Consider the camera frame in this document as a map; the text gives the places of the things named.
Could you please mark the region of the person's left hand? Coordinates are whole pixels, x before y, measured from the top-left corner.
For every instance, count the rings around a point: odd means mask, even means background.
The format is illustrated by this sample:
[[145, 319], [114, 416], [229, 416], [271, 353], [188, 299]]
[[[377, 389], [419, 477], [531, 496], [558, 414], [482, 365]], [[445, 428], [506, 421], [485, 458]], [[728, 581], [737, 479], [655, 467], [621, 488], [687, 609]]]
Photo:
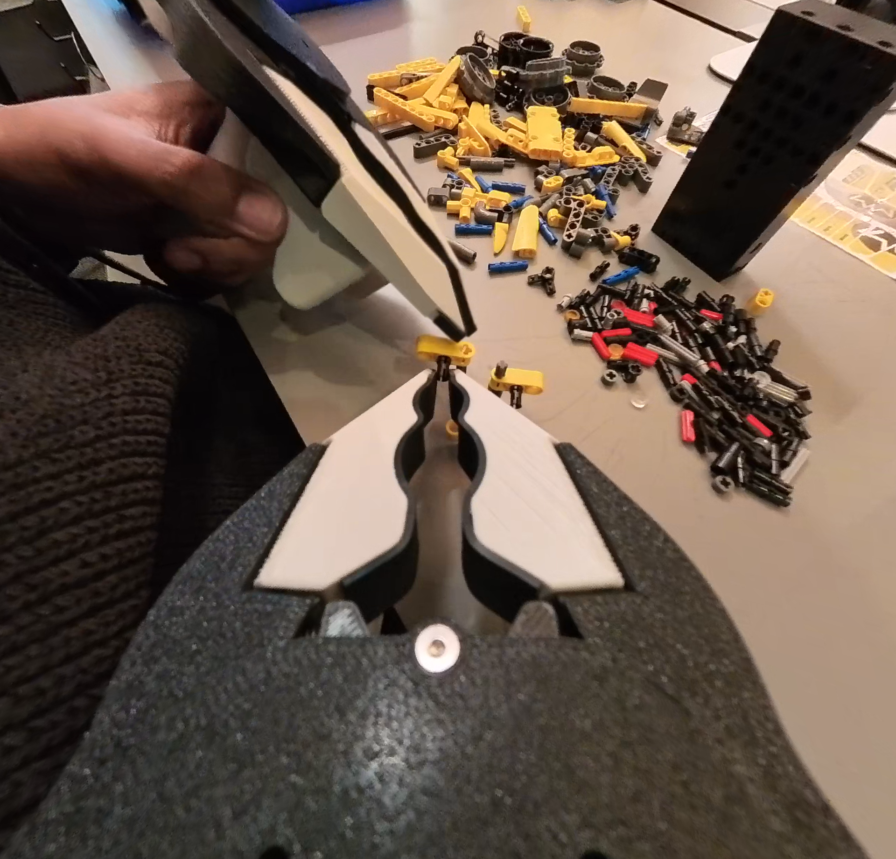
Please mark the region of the person's left hand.
[[142, 257], [170, 285], [246, 282], [273, 265], [288, 215], [207, 155], [224, 117], [190, 80], [3, 106], [2, 220], [49, 254]]

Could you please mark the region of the white flat stand base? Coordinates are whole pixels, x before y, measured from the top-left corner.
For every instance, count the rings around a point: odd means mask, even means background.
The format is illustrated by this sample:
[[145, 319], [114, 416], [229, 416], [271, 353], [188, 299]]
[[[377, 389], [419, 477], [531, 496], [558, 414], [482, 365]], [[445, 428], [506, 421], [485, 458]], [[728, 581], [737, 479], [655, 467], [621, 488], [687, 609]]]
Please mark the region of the white flat stand base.
[[708, 68], [716, 77], [728, 84], [733, 84], [741, 76], [757, 45], [758, 41], [745, 42], [733, 49], [716, 54], [710, 58]]

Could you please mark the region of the black perforated box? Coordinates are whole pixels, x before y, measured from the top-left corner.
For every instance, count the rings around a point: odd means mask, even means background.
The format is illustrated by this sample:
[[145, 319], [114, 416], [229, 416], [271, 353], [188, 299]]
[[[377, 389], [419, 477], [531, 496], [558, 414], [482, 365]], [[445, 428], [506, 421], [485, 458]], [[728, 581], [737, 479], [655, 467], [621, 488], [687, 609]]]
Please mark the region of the black perforated box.
[[743, 270], [894, 103], [895, 27], [779, 7], [652, 231], [716, 282]]

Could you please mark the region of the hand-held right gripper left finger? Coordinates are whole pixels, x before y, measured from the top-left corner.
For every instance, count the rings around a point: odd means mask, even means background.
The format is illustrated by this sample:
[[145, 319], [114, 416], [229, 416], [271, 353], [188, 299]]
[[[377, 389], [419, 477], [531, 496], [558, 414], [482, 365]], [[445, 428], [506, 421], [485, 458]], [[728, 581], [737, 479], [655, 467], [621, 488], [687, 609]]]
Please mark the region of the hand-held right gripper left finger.
[[406, 596], [418, 567], [409, 481], [425, 459], [436, 372], [422, 372], [321, 445], [262, 562], [256, 588], [333, 596], [373, 620]]

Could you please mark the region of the pile of black red pins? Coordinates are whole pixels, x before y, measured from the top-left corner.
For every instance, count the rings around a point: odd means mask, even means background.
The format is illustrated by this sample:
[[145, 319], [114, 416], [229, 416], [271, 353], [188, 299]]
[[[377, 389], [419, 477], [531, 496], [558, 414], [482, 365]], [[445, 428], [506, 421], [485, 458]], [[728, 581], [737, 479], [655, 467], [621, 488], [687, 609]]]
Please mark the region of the pile of black red pins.
[[780, 341], [763, 341], [733, 294], [690, 294], [682, 275], [600, 281], [563, 295], [557, 310], [570, 340], [602, 362], [601, 384], [634, 387], [654, 372], [678, 412], [678, 438], [706, 463], [716, 494], [791, 507], [810, 454], [812, 389], [778, 366]]

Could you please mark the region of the pile of yellow grey building pieces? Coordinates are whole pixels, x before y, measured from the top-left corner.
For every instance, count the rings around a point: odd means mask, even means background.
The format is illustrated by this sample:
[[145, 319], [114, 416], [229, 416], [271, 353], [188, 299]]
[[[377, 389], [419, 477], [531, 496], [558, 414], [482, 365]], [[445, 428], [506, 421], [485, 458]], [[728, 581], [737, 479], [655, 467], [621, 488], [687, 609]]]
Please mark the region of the pile of yellow grey building pieces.
[[649, 136], [668, 86], [619, 81], [603, 64], [594, 42], [556, 53], [521, 31], [496, 41], [477, 32], [446, 62], [369, 74], [365, 116], [385, 138], [416, 137], [415, 160], [434, 160], [443, 176], [428, 205], [454, 220], [456, 237], [489, 238], [492, 262], [531, 265], [542, 245], [618, 260], [619, 249], [640, 248], [640, 226], [616, 220], [619, 197], [653, 185], [663, 154]]

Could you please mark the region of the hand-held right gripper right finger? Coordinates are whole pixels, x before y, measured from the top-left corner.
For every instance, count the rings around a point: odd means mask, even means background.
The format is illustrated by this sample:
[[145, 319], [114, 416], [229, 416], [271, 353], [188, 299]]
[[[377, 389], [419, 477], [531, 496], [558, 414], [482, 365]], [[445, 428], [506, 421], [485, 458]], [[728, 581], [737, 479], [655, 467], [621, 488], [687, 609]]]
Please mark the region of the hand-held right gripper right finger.
[[450, 409], [469, 479], [462, 570], [472, 596], [512, 621], [531, 601], [624, 589], [560, 444], [466, 374], [450, 377]]

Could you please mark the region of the large yellow printed sheet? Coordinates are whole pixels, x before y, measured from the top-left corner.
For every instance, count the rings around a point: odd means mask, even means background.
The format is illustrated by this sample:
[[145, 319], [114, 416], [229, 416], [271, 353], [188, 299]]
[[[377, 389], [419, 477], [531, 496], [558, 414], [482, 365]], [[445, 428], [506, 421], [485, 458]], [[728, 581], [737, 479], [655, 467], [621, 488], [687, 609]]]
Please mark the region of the large yellow printed sheet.
[[851, 151], [791, 221], [895, 279], [895, 167]]

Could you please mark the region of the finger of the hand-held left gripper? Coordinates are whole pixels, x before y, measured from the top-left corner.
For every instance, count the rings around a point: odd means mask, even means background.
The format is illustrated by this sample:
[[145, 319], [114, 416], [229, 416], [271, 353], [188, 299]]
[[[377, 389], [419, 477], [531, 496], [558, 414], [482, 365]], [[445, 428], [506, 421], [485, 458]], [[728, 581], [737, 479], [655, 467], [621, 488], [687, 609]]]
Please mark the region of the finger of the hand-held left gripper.
[[349, 99], [349, 193], [369, 223], [362, 253], [452, 339], [476, 331], [454, 252], [385, 141]]
[[350, 116], [340, 125], [285, 76], [268, 69], [268, 78], [337, 164], [319, 204], [322, 218], [445, 335], [465, 334], [466, 294], [454, 252], [391, 149], [364, 119]]

